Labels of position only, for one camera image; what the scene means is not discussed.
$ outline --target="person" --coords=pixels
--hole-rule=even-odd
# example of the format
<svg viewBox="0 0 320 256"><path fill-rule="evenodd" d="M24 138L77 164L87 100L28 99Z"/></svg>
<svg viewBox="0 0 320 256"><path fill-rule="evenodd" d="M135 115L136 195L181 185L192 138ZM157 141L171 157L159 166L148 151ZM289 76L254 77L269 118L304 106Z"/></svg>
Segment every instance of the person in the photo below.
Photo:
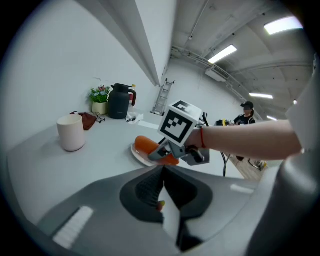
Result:
<svg viewBox="0 0 320 256"><path fill-rule="evenodd" d="M288 120L194 129L184 145L263 160L284 160L302 149Z"/></svg>
<svg viewBox="0 0 320 256"><path fill-rule="evenodd" d="M241 107L243 107L244 114L239 115L236 119L234 119L234 125L239 126L255 124L256 121L254 119L254 104L251 101L247 101L245 103L242 103Z"/></svg>

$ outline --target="white plate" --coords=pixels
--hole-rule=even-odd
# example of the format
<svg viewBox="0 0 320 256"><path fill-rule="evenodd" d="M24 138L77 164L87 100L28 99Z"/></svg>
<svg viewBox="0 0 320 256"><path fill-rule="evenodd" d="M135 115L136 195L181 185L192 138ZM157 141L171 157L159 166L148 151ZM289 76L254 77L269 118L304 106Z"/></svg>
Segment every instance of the white plate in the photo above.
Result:
<svg viewBox="0 0 320 256"><path fill-rule="evenodd" d="M151 166L157 166L158 163L154 162L154 161L150 161L148 159L148 155L144 152L140 152L136 149L135 144L132 143L131 144L131 152L134 155L134 157L136 159L138 159L138 161L142 164L144 164L145 166L151 167Z"/></svg>

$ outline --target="green plant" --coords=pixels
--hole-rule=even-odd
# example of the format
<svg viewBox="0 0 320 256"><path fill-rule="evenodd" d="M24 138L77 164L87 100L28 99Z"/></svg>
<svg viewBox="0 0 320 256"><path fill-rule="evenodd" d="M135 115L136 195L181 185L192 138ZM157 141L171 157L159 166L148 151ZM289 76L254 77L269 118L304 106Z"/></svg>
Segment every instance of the green plant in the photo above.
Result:
<svg viewBox="0 0 320 256"><path fill-rule="evenodd" d="M91 89L89 98L96 103L105 103L109 101L110 87L99 86L98 89Z"/></svg>

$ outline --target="black cap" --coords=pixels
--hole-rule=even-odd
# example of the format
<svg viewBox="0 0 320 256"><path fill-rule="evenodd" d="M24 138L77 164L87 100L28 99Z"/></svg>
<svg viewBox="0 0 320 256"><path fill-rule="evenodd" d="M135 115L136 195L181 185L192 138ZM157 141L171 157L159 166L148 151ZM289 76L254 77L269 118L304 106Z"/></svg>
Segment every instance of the black cap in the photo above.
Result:
<svg viewBox="0 0 320 256"><path fill-rule="evenodd" d="M251 101L247 101L247 102L241 104L241 107L244 108L245 106L249 106L251 109L254 108L254 104Z"/></svg>

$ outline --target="potted plant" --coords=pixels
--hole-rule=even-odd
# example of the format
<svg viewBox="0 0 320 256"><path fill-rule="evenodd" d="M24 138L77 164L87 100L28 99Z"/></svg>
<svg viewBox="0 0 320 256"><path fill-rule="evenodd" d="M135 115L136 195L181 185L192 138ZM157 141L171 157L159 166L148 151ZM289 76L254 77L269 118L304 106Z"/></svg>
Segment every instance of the potted plant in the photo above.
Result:
<svg viewBox="0 0 320 256"><path fill-rule="evenodd" d="M98 89L90 90L90 99L92 100L92 112L104 115L108 112L110 87L99 86Z"/></svg>

